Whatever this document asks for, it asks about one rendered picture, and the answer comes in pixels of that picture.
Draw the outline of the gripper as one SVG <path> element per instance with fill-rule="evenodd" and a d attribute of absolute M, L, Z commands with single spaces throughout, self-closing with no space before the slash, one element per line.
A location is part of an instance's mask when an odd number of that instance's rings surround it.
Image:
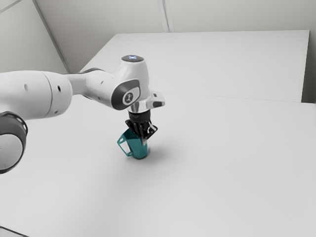
<path fill-rule="evenodd" d="M 128 112 L 129 119 L 125 121 L 128 128 L 137 136 L 142 138 L 142 145 L 146 145 L 147 140 L 158 130 L 151 120 L 151 111 L 141 113 Z"/>

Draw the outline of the teal faceted mug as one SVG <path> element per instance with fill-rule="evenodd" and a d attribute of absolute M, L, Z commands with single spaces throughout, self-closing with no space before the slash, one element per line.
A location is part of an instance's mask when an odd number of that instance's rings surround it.
<path fill-rule="evenodd" d="M 149 154 L 147 142 L 135 135 L 130 128 L 119 137 L 117 144 L 127 157 L 143 159 Z"/>

